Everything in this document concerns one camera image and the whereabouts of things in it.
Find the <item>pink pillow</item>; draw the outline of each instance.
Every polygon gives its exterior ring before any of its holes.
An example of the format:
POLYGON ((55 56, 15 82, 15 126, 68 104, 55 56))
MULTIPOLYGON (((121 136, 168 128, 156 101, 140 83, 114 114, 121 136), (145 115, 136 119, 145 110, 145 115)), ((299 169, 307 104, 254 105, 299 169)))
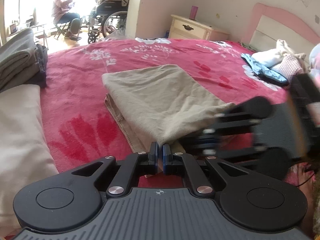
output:
POLYGON ((285 56, 281 63, 271 69, 283 75, 289 82, 294 75, 303 73, 303 69, 294 55, 285 56))

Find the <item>drawer handle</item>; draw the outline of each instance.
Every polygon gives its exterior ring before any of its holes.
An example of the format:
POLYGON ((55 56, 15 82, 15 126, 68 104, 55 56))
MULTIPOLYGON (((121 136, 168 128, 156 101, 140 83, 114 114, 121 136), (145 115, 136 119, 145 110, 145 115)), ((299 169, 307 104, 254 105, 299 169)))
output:
POLYGON ((191 31, 191 30, 193 30, 193 28, 192 27, 190 27, 189 25, 182 25, 187 31, 191 31))

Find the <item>crosshair symbol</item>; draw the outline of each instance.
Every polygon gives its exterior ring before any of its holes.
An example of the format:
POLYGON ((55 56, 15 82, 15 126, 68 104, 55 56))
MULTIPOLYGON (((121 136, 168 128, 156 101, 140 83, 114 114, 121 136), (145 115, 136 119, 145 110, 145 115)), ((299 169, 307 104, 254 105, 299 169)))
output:
POLYGON ((161 194, 163 194, 165 192, 163 190, 159 189, 159 190, 155 191, 155 193, 157 193, 158 195, 161 195, 161 194))

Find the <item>dark pants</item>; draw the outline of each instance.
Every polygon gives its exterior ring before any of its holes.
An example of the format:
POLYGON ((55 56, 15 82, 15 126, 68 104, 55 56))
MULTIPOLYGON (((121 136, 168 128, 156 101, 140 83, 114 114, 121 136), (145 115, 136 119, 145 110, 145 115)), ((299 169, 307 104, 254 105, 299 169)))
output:
POLYGON ((68 26, 68 30, 69 30, 72 20, 77 18, 80 19, 80 15, 78 13, 66 13, 62 15, 58 23, 69 23, 69 26, 68 26))

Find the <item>pink blanket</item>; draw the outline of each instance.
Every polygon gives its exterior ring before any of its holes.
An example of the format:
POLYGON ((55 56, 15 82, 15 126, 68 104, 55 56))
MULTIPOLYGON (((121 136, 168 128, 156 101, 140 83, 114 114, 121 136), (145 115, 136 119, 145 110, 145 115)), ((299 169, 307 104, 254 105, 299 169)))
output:
MULTIPOLYGON (((42 90, 41 107, 44 133, 59 172, 105 155, 120 160, 131 153, 104 105, 107 91, 101 75, 106 72, 177 64, 225 102, 238 104, 259 95, 273 103, 285 100, 283 89, 253 76, 240 58, 241 53, 249 51, 237 43, 165 40, 168 41, 170 44, 100 42, 49 55, 48 87, 42 90)), ((248 137, 236 137, 228 148, 248 143, 248 137)), ((179 178, 161 174, 140 180, 144 187, 180 185, 179 178)))

